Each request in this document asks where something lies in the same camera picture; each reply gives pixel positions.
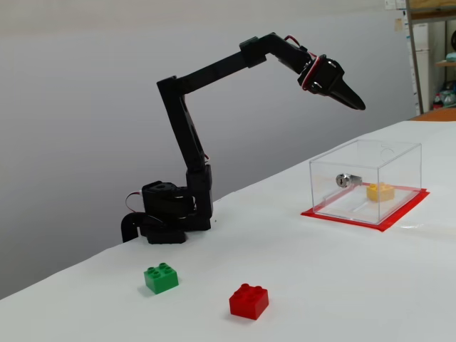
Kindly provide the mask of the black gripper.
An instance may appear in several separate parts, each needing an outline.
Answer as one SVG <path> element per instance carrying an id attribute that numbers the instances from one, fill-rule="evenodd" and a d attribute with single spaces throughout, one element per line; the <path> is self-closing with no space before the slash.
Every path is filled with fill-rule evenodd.
<path id="1" fill-rule="evenodd" d="M 361 97 L 344 81 L 344 71 L 337 62 L 326 55 L 311 54 L 310 57 L 298 78 L 302 90 L 328 96 L 354 110 L 366 108 Z"/>

